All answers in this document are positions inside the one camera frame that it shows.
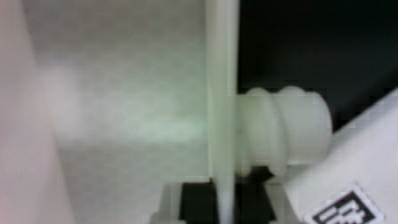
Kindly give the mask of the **gripper right finger with black tip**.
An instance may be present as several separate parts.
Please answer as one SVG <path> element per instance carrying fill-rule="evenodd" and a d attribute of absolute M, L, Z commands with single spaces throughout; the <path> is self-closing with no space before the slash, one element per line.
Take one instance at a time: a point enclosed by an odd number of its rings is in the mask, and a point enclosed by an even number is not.
<path fill-rule="evenodd" d="M 234 224 L 270 224 L 277 220 L 265 183 L 273 178 L 266 168 L 252 168 L 234 182 Z"/>

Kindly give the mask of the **gripper left finger with black tip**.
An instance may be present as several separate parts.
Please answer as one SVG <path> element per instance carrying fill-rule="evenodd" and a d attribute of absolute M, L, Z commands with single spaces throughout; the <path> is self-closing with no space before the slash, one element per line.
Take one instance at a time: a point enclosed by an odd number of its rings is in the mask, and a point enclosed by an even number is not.
<path fill-rule="evenodd" d="M 217 194 L 211 182 L 169 183 L 149 224 L 218 224 Z"/>

